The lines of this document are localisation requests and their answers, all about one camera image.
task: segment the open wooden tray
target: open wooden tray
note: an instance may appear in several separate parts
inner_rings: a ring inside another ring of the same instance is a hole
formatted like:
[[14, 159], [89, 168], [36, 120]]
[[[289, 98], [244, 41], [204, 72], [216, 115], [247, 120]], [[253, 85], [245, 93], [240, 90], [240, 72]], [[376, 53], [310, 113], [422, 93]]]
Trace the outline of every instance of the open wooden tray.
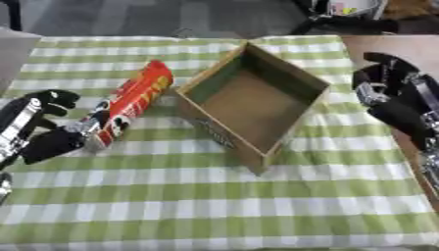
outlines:
[[327, 86], [246, 42], [176, 95], [184, 118], [259, 175]]

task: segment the black robotic finger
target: black robotic finger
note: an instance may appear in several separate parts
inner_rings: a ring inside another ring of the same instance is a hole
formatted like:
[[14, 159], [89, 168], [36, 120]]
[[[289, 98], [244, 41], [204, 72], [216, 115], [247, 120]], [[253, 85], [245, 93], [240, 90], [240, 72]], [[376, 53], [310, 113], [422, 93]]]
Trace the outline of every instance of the black robotic finger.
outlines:
[[72, 109], [75, 102], [79, 99], [79, 95], [67, 90], [44, 90], [40, 92], [29, 93], [25, 97], [35, 97], [41, 101], [43, 106], [45, 104], [56, 104], [67, 109]]
[[44, 119], [44, 118], [38, 122], [37, 126], [40, 126], [40, 127], [46, 128], [46, 129], [56, 129], [58, 127], [56, 123], [49, 121], [47, 119]]
[[24, 162], [30, 165], [72, 152], [82, 146], [84, 140], [81, 133], [68, 132], [61, 126], [34, 136], [21, 154]]
[[404, 72], [419, 72], [419, 68], [412, 65], [411, 63], [385, 53], [379, 52], [365, 52], [365, 59], [380, 65], [384, 65], [389, 68], [390, 71], [394, 69], [399, 69]]
[[419, 113], [402, 104], [397, 98], [379, 103], [367, 111], [377, 119], [405, 134], [414, 135], [419, 134], [420, 131], [427, 131], [419, 117]]
[[73, 109], [75, 102], [79, 99], [79, 95], [67, 90], [49, 90], [55, 92], [58, 96], [50, 103], [65, 107], [67, 109]]
[[44, 108], [44, 114], [51, 114], [59, 117], [63, 117], [67, 114], [67, 110], [63, 107], [54, 105], [54, 104], [47, 104]]

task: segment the box side panel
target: box side panel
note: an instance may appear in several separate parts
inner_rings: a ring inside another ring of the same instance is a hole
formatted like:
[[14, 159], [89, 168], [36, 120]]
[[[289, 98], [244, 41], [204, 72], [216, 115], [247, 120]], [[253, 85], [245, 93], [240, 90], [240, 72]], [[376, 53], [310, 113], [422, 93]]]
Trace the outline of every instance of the box side panel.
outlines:
[[242, 56], [236, 56], [221, 69], [214, 74], [211, 74], [210, 77], [204, 79], [190, 89], [186, 93], [186, 96], [198, 105], [204, 103], [228, 84], [233, 76], [239, 71], [241, 65]]
[[230, 133], [209, 114], [204, 112], [195, 103], [184, 95], [177, 93], [178, 112], [187, 121], [195, 126], [195, 129], [208, 133], [214, 141], [224, 146], [227, 152], [226, 158], [237, 158], [240, 163], [247, 166], [255, 175], [264, 172], [263, 157], [247, 142]]
[[[276, 142], [273, 146], [272, 149], [269, 150], [269, 152], [267, 153], [267, 156], [271, 157], [271, 156], [278, 156], [280, 155], [282, 152], [285, 152], [284, 150], [285, 147], [287, 147], [288, 144], [291, 143], [291, 141], [294, 139], [294, 134], [296, 133], [296, 130], [298, 128], [300, 128], [302, 126], [302, 124], [304, 123], [305, 118], [307, 118], [309, 116], [309, 114], [312, 112], [312, 108], [313, 106], [320, 102], [324, 96], [326, 95], [326, 93], [329, 92], [329, 88], [326, 88], [321, 95], [318, 96], [318, 98], [313, 102], [313, 104], [307, 109], [307, 111], [305, 111], [305, 113], [303, 113], [299, 119], [294, 123], [293, 126], [291, 126], [286, 133], [279, 139], [278, 142]], [[276, 160], [274, 160], [275, 158], [271, 157], [271, 162], [275, 162]]]
[[195, 86], [197, 86], [200, 82], [211, 77], [211, 75], [215, 74], [217, 71], [222, 69], [222, 67], [227, 65], [230, 61], [233, 61], [236, 57], [239, 57], [242, 51], [244, 51], [244, 49], [247, 47], [247, 44], [248, 42], [244, 41], [237, 49], [227, 53], [227, 55], [221, 58], [212, 67], [205, 69], [204, 71], [201, 71], [200, 73], [195, 75], [189, 82], [180, 86], [180, 88], [178, 88], [177, 91], [180, 93], [186, 93], [190, 91], [192, 88], [194, 88]]
[[307, 71], [278, 58], [274, 54], [271, 54], [270, 52], [252, 43], [249, 43], [246, 49], [247, 51], [251, 52], [251, 54], [266, 61], [268, 64], [272, 66], [276, 66], [276, 68], [279, 69], [280, 71], [293, 75], [293, 77], [300, 79], [302, 82], [306, 82], [307, 84], [311, 85], [313, 88], [319, 90], [320, 92], [322, 92], [326, 87], [329, 86], [327, 82], [323, 81], [317, 76], [312, 75]]

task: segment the green checkered tablecloth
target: green checkered tablecloth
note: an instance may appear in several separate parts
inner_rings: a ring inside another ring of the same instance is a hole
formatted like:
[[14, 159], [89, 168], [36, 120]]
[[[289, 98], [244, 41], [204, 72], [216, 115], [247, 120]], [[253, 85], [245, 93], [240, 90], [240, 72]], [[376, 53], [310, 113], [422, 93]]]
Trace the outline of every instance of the green checkered tablecloth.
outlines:
[[[279, 165], [252, 175], [180, 119], [165, 95], [96, 156], [76, 151], [10, 167], [15, 190], [0, 208], [0, 250], [438, 247], [438, 217], [389, 129], [350, 90], [352, 63], [341, 40], [253, 42], [331, 83]], [[47, 37], [3, 102], [46, 88], [73, 90], [82, 98], [59, 120], [66, 123], [149, 60], [166, 62], [179, 86], [239, 43]]]

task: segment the red can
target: red can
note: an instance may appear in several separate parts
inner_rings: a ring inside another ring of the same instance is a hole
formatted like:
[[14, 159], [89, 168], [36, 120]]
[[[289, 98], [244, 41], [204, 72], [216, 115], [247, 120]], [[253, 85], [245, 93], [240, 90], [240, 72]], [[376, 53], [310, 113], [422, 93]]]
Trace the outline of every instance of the red can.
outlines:
[[137, 77], [129, 79], [112, 92], [85, 118], [88, 120], [95, 113], [103, 110], [110, 112], [110, 117], [103, 128], [87, 140], [87, 148], [95, 151], [108, 147], [172, 82], [170, 69], [158, 60], [151, 61], [138, 72]]

